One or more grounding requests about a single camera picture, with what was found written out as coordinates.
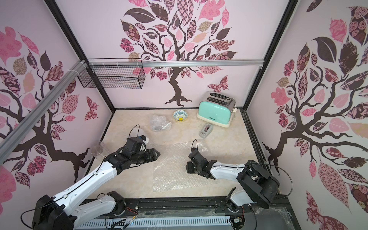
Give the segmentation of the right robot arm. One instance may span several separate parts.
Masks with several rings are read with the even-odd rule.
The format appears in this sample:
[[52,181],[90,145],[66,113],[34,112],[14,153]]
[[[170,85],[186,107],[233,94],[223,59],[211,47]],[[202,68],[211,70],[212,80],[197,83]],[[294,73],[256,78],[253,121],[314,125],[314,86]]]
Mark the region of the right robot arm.
[[279,181],[253,160],[238,165],[208,161],[198,148],[192,148],[188,157],[188,174],[197,174],[212,180],[229,180],[240,185],[239,188],[231,189],[225,198],[225,206],[231,212],[237,212],[242,206],[251,204],[268,209],[278,193]]

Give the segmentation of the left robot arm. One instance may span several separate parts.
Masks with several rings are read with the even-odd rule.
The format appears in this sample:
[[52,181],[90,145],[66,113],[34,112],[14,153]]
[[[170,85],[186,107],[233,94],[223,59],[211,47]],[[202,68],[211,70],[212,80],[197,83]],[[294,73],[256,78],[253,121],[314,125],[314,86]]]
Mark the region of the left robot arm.
[[156,149],[134,153],[130,158],[118,152],[109,154],[99,167],[76,184],[53,197],[41,197],[34,210],[32,229],[74,230],[103,214],[123,214],[126,208],[125,199],[116,191],[86,204],[83,201],[103,184],[129,169],[132,164],[154,162],[160,155]]

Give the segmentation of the yellow dotted ceramic bowl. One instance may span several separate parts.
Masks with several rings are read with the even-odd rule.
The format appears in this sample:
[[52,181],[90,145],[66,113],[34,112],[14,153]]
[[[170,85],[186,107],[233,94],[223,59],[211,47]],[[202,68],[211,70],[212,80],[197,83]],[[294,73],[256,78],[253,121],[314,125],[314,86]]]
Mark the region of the yellow dotted ceramic bowl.
[[176,110],[176,111],[174,111],[172,116],[173,116],[175,121],[183,122],[183,121],[187,120],[188,113],[185,110]]

